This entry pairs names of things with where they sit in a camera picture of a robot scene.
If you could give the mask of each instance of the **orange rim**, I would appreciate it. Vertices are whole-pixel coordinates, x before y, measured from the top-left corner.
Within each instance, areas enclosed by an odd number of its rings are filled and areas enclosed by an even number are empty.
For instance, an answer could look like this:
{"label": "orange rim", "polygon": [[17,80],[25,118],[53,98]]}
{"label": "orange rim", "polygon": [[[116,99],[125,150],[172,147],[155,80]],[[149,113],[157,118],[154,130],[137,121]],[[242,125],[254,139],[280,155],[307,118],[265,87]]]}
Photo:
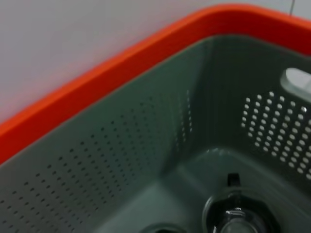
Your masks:
{"label": "orange rim", "polygon": [[0,164],[157,63],[198,40],[228,33],[249,35],[311,55],[308,21],[250,5],[203,9],[104,62],[1,124]]}

